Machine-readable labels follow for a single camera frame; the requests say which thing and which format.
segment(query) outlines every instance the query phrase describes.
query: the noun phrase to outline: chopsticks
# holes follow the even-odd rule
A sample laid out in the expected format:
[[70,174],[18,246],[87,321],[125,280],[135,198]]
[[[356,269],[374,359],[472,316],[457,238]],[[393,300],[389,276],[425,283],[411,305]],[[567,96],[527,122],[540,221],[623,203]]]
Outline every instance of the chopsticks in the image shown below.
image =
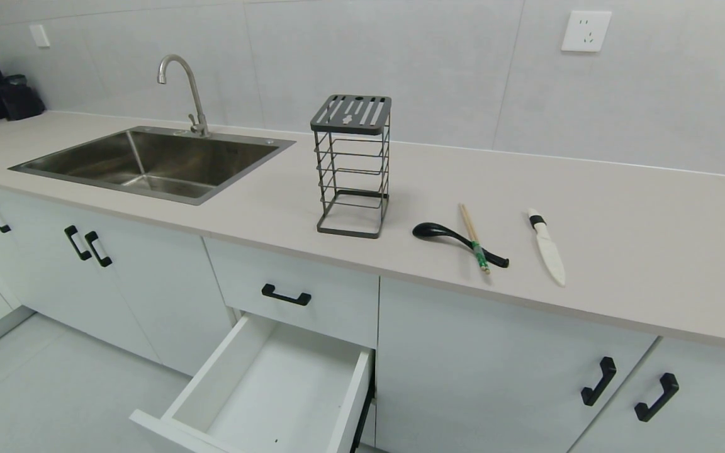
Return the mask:
[[463,203],[461,203],[461,214],[463,215],[463,223],[466,224],[466,229],[469,230],[472,250],[474,250],[475,258],[477,258],[477,263],[480,265],[480,270],[486,274],[492,273],[492,270],[488,268],[488,261],[486,261],[486,255],[483,253],[483,247],[480,247],[480,240],[475,232],[475,225],[472,224],[471,218],[469,217],[469,210],[466,209],[466,205]]

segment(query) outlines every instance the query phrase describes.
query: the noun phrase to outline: faucet handle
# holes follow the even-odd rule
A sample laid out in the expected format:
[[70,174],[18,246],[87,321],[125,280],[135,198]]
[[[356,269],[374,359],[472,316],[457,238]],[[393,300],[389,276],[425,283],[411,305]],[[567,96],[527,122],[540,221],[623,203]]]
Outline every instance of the faucet handle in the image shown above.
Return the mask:
[[193,132],[193,134],[198,134],[198,123],[195,121],[195,115],[189,114],[189,120],[192,121],[192,127],[189,127],[189,130]]

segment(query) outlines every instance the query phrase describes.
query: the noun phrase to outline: faucet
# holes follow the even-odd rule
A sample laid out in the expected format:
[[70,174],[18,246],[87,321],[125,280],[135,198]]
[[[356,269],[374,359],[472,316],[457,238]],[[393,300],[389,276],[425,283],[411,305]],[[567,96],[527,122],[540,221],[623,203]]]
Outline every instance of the faucet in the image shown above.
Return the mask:
[[158,83],[161,83],[161,85],[167,84],[167,66],[169,66],[170,61],[177,61],[178,63],[181,63],[184,71],[186,71],[186,77],[189,78],[189,86],[192,88],[192,97],[195,99],[195,111],[198,112],[198,120],[195,121],[195,117],[192,114],[189,114],[189,120],[192,121],[190,131],[194,134],[198,134],[199,137],[206,138],[210,135],[209,125],[206,124],[206,115],[203,114],[201,96],[198,94],[198,85],[195,84],[195,74],[192,73],[192,68],[190,68],[189,63],[173,53],[162,58],[161,65],[159,66]]

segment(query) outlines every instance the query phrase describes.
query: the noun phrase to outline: knife handle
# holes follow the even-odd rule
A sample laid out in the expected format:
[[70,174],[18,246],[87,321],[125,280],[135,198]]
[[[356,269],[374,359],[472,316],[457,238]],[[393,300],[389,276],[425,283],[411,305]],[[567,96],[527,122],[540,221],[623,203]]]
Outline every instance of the knife handle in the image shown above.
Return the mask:
[[539,212],[535,209],[529,209],[527,210],[527,215],[529,215],[530,218],[530,226],[536,230],[536,235],[549,240],[550,234],[547,231],[547,223],[544,221],[544,218],[539,215]]

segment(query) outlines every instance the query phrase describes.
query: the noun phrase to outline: drawer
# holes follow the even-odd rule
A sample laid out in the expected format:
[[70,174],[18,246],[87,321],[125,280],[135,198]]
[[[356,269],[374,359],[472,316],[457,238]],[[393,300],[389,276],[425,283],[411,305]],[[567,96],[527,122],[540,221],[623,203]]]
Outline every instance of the drawer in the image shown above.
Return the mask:
[[373,352],[247,313],[161,418],[158,453],[348,453],[371,404]]
[[228,306],[376,348],[379,276],[212,238],[205,243]]

